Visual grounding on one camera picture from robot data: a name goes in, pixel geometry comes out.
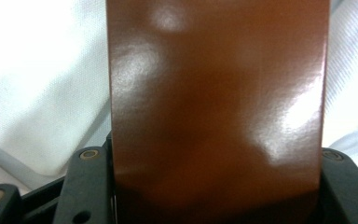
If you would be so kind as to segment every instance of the white cloth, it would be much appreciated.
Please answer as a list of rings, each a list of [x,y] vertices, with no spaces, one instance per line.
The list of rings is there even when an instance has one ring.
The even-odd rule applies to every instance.
[[[358,164],[358,0],[334,0],[324,147]],[[110,131],[104,0],[0,0],[0,183],[64,175]]]

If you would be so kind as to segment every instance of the brown panel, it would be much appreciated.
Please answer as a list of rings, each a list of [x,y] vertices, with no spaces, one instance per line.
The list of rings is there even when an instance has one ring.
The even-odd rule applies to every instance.
[[[328,1],[108,0],[107,14],[120,223],[303,219]]]

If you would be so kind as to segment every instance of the brown rectangular object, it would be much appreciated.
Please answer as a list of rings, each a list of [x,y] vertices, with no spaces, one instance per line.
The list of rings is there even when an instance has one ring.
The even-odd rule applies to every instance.
[[[120,223],[310,213],[328,2],[107,1]]]

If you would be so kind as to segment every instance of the textured white fabric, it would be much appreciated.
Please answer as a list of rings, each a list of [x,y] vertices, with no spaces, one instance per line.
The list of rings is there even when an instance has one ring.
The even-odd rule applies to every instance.
[[[358,0],[339,4],[329,35],[323,145],[358,165]]]
[[[358,0],[331,7],[324,147],[358,164]],[[104,0],[0,0],[0,182],[64,174],[110,131]]]

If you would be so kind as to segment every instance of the screw hole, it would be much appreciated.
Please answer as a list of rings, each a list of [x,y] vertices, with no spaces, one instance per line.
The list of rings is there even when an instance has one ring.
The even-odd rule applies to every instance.
[[[75,224],[82,224],[86,223],[90,220],[91,213],[89,211],[83,211],[78,213],[76,216],[74,216],[74,219],[72,219],[72,222]]]

